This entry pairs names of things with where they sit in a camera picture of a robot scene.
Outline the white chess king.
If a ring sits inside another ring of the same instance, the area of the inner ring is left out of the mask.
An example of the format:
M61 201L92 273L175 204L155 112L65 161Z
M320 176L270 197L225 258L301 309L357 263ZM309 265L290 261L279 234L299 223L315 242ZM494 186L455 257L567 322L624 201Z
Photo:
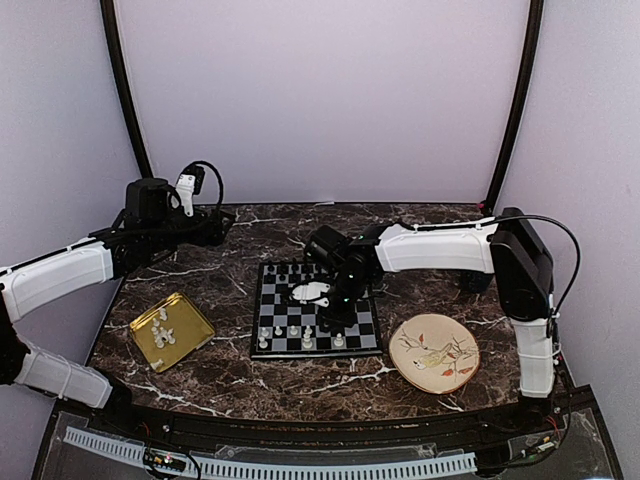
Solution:
M310 336L304 336L302 338L302 348L305 350L311 350L313 348L313 341Z

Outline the black grey chessboard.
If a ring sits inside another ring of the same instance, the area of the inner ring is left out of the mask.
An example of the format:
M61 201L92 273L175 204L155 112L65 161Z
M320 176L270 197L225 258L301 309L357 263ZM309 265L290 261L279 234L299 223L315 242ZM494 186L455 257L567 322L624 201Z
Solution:
M377 356L383 353L379 322L373 293L368 291L356 304L357 323L341 333L345 347L335 349L336 334L321 330L319 306L299 304L288 300L289 291L303 280L321 280L326 271L314 263L296 261L262 262L257 271L254 319L250 344L253 360L294 360L311 358L351 358ZM298 334L290 335L290 327L296 325ZM281 336L274 335L280 326ZM311 326L313 348L302 348L302 338L307 326ZM266 349L258 345L259 330L270 330Z

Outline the gold square tray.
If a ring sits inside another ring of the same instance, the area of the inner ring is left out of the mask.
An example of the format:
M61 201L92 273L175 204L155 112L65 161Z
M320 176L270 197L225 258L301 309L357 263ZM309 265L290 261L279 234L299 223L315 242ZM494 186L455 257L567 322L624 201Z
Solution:
M129 324L129 332L156 373L172 368L215 336L211 322L180 292L138 316Z

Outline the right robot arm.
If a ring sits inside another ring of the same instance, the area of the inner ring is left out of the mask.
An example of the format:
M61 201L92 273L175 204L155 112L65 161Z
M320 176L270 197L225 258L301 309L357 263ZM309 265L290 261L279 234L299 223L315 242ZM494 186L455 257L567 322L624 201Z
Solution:
M544 398L554 388L557 320L565 301L554 295L553 258L533 226L543 219L511 207L475 221L371 225L357 237L322 226L306 243L304 257L329 277L304 280L289 297L317 305L323 321L337 328L354 322L355 302L387 273L456 270L477 292L494 282L501 309L515 330L520 393L527 397L511 410L510 424L530 434L549 416Z

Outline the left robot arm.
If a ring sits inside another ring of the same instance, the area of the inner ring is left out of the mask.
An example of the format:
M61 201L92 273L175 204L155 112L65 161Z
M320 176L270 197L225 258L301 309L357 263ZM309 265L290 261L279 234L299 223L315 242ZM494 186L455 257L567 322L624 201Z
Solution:
M1 270L1 382L19 384L102 409L120 436L141 427L140 412L120 396L126 387L103 373L42 349L18 336L14 325L30 312L82 288L148 267L182 244L223 243L235 221L220 206L197 207L200 180L183 174L176 185L143 178L126 188L114 223L63 249Z

